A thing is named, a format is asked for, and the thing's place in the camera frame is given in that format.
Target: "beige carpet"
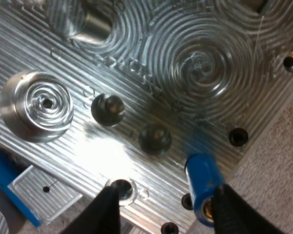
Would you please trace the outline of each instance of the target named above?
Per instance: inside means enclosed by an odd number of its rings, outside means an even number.
[[[293,101],[230,184],[268,220],[293,234]],[[88,203],[81,199],[49,226],[34,229],[27,223],[21,234],[56,234]],[[213,230],[195,223],[189,233],[211,234]]]

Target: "black clamp jaw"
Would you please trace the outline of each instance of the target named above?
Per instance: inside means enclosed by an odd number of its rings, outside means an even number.
[[[211,213],[215,234],[283,234],[227,184],[215,189]],[[118,189],[110,186],[105,187],[61,234],[120,233]]]
[[[227,184],[215,189],[211,212],[215,234],[283,234]]]

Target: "blue handle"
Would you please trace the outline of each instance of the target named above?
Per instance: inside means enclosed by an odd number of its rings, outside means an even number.
[[[203,212],[203,205],[213,197],[215,188],[225,183],[215,158],[208,154],[191,156],[186,162],[186,174],[197,219],[202,224],[213,227],[214,223]]]
[[[16,168],[6,159],[5,153],[0,150],[0,188],[19,211],[37,228],[42,225],[42,221],[8,188],[8,185],[18,176],[19,173]]]

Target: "hole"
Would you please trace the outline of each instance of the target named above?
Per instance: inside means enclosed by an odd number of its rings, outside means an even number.
[[[171,146],[170,131],[161,124],[149,124],[139,133],[141,149],[149,155],[159,155]]]
[[[228,139],[231,145],[240,147],[248,142],[249,134],[242,128],[235,128],[229,133]]]
[[[211,199],[208,199],[203,205],[203,212],[208,221],[213,221],[213,215],[211,212]]]
[[[42,191],[44,192],[44,193],[48,193],[48,192],[50,192],[50,187],[48,187],[48,186],[44,186],[43,188],[42,188]]]
[[[293,67],[293,57],[291,56],[287,56],[284,60],[283,60],[283,65],[286,68],[291,68]]]
[[[127,200],[132,196],[133,188],[127,180],[124,180],[124,179],[115,180],[113,183],[111,183],[110,186],[118,189],[120,201]]]
[[[121,122],[125,116],[125,105],[115,95],[101,94],[91,104],[93,118],[103,126],[113,126]]]
[[[191,200],[190,194],[186,194],[182,197],[181,204],[186,210],[193,211],[192,200]]]
[[[161,233],[162,234],[178,234],[179,233],[179,228],[176,224],[174,223],[165,223],[162,228],[161,228]]]
[[[42,105],[45,109],[50,109],[53,106],[53,102],[46,98],[45,100],[43,100]]]

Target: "screw hole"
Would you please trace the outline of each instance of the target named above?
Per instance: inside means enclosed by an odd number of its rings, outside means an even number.
[[[43,192],[44,193],[48,193],[48,192],[50,192],[50,187],[48,187],[48,186],[44,186],[43,188],[42,188],[42,190],[43,190]]]
[[[179,233],[179,228],[176,224],[174,223],[165,223],[162,228],[161,228],[161,233],[162,234],[178,234]]]
[[[283,65],[286,68],[291,68],[293,67],[293,57],[291,56],[287,56],[284,60],[283,60]]]
[[[192,200],[191,200],[190,194],[186,194],[182,197],[181,204],[186,210],[193,211]]]
[[[118,189],[120,201],[127,200],[132,196],[133,188],[131,183],[129,183],[127,180],[115,180],[113,183],[111,183],[111,186]]]
[[[228,139],[231,145],[240,147],[248,142],[249,134],[242,128],[235,128],[229,133]]]
[[[53,102],[46,98],[45,100],[43,100],[42,105],[45,109],[50,109],[53,106]]]
[[[168,128],[161,124],[150,124],[139,133],[141,149],[149,155],[159,155],[168,151],[172,138]]]

